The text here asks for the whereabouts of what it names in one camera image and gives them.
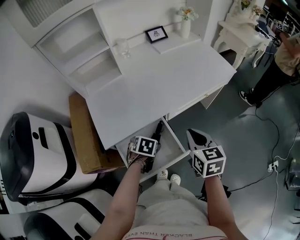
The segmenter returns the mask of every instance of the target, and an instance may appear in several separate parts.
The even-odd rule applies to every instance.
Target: gray floor
[[[268,164],[271,162],[272,148],[277,141],[276,127],[269,121],[260,121],[254,114],[255,108],[250,107],[238,96],[238,90],[254,87],[264,71],[265,56],[257,68],[252,68],[249,60],[243,61],[233,79],[224,87],[208,110],[201,103],[194,105],[182,114],[170,120],[179,140],[188,147],[186,130],[195,128],[207,132],[218,145],[222,145],[227,162],[222,182],[229,190],[243,187],[267,176]],[[300,120],[300,85],[284,86],[266,100],[257,114],[262,118],[271,118],[279,128],[280,140],[274,155],[285,158],[293,142],[297,125]],[[287,161],[279,161],[279,171],[292,158],[300,155],[300,143],[296,141]],[[170,167],[169,174],[181,176],[181,185],[195,195],[201,194],[203,179],[195,178],[188,157]],[[273,215],[273,224],[267,239],[294,240],[300,232],[293,210],[297,197],[295,192],[284,187],[285,172],[278,175],[278,199]],[[155,178],[144,182],[143,190],[153,184]],[[229,198],[236,222],[241,231],[252,240],[262,240],[271,224],[271,214],[276,197],[276,175],[243,190],[233,192]]]

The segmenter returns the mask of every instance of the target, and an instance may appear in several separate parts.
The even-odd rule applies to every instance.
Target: framed picture
[[[151,43],[155,43],[157,41],[168,38],[167,33],[164,30],[163,26],[152,28],[146,31],[146,34]]]

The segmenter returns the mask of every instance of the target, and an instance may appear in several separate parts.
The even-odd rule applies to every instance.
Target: power strip
[[[278,169],[278,166],[279,166],[278,161],[275,161],[274,163],[269,164],[268,172],[271,173],[271,172],[274,170],[274,167],[275,167],[276,169]]]

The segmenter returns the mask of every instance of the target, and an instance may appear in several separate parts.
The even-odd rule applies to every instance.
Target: curved table leg
[[[232,65],[234,69],[237,69],[240,66],[240,64],[242,63],[245,55],[246,55],[246,51],[241,51],[241,52],[238,52],[236,54],[235,61]]]
[[[219,47],[220,45],[223,43],[223,36],[219,36],[219,38],[216,40],[215,44],[214,44],[214,49],[219,52]]]
[[[260,50],[256,56],[254,57],[253,63],[252,63],[252,67],[255,68],[257,66],[257,62],[259,61],[259,59],[263,56],[263,54],[266,52],[266,50]]]

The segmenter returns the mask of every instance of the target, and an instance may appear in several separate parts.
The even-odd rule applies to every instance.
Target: white cable
[[[278,172],[277,172],[276,167],[275,167],[274,169],[275,169],[275,171],[276,171],[276,185],[277,185],[277,188],[276,188],[276,198],[275,198],[275,204],[274,204],[273,212],[272,212],[272,215],[271,215],[271,225],[270,225],[270,227],[269,227],[269,230],[268,230],[268,232],[267,232],[267,235],[263,238],[263,240],[265,240],[266,237],[269,235],[270,229],[271,229],[271,227],[272,227],[272,223],[273,223],[273,214],[274,214],[274,211],[275,211],[275,208],[276,208],[276,201],[277,201],[277,197],[278,197],[278,181],[277,181]]]
[[[283,159],[283,158],[281,158],[280,156],[277,155],[277,156],[275,156],[275,157],[273,158],[273,162],[275,162],[275,158],[280,158],[281,160],[287,160],[287,158],[289,157],[289,155],[290,155],[290,153],[291,153],[291,150],[292,150],[292,148],[293,148],[293,146],[294,146],[294,144],[295,144],[295,142],[296,142],[296,137],[297,137],[297,135],[298,135],[299,127],[300,127],[300,122],[299,122],[298,127],[297,127],[297,132],[296,132],[296,135],[295,135],[295,137],[294,137],[294,141],[293,141],[293,143],[292,143],[292,146],[291,146],[291,148],[290,148],[290,150],[289,150],[289,153],[287,154],[286,158]]]

